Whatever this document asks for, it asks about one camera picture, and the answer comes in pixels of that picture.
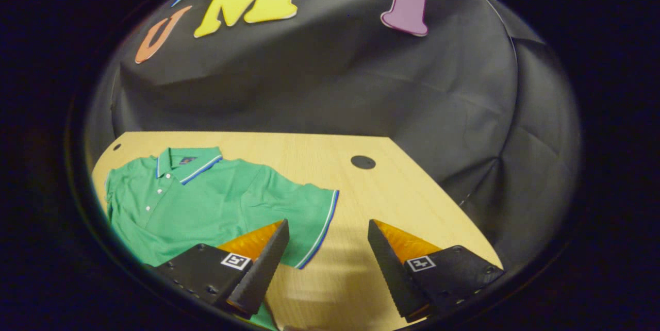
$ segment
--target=table surface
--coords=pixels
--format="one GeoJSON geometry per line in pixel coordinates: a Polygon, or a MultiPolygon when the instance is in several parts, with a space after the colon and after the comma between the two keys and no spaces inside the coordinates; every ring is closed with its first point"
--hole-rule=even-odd
{"type": "Polygon", "coordinates": [[[109,171],[139,157],[158,156],[167,147],[219,147],[224,159],[266,164],[295,183],[340,191],[335,216],[316,256],[303,270],[278,266],[271,281],[266,301],[280,329],[389,331],[408,324],[399,317],[367,240],[370,219],[441,249],[460,244],[502,267],[495,250],[460,207],[389,138],[127,132],[108,147],[92,172],[104,211],[109,171]],[[375,160],[375,168],[357,168],[351,163],[355,155],[375,160]]]}

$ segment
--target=shirt sleeve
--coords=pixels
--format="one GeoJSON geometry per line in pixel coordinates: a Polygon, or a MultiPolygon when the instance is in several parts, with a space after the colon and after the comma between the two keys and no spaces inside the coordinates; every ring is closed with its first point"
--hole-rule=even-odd
{"type": "Polygon", "coordinates": [[[249,195],[249,216],[260,215],[257,218],[259,223],[250,230],[279,219],[288,219],[290,238],[281,262],[298,269],[304,268],[325,239],[339,191],[311,184],[299,185],[271,167],[264,166],[253,181],[249,195]]]}

